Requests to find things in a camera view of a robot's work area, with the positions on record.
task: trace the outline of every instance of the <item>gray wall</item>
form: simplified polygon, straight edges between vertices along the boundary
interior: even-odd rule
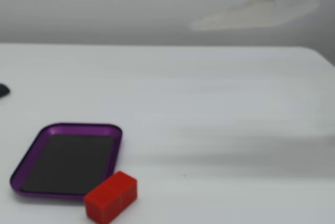
[[[194,32],[223,0],[0,0],[1,42],[305,46],[335,63],[335,0],[288,24]]]

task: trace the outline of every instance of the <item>tabletop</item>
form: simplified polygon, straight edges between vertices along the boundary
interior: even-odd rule
[[[334,223],[335,70],[304,48],[0,45],[0,220],[92,223],[9,178],[55,122],[115,124],[138,200],[113,223]]]

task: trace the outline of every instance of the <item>red cube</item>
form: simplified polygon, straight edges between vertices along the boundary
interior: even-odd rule
[[[84,200],[87,216],[108,224],[137,198],[137,180],[117,172],[89,192]]]

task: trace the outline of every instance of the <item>metal tray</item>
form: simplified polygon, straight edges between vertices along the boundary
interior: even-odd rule
[[[114,125],[105,124],[54,124],[43,128],[36,139],[30,146],[29,150],[21,160],[18,167],[15,169],[10,178],[10,184],[13,190],[20,195],[33,196],[33,197],[52,197],[52,198],[72,198],[83,199],[84,194],[55,194],[55,193],[36,193],[27,192],[22,189],[24,182],[32,171],[34,165],[41,156],[44,148],[48,144],[50,138],[54,135],[67,135],[67,136],[104,136],[113,137],[111,144],[108,164],[104,173],[103,180],[111,176],[114,172],[118,150],[122,138],[122,130]]]

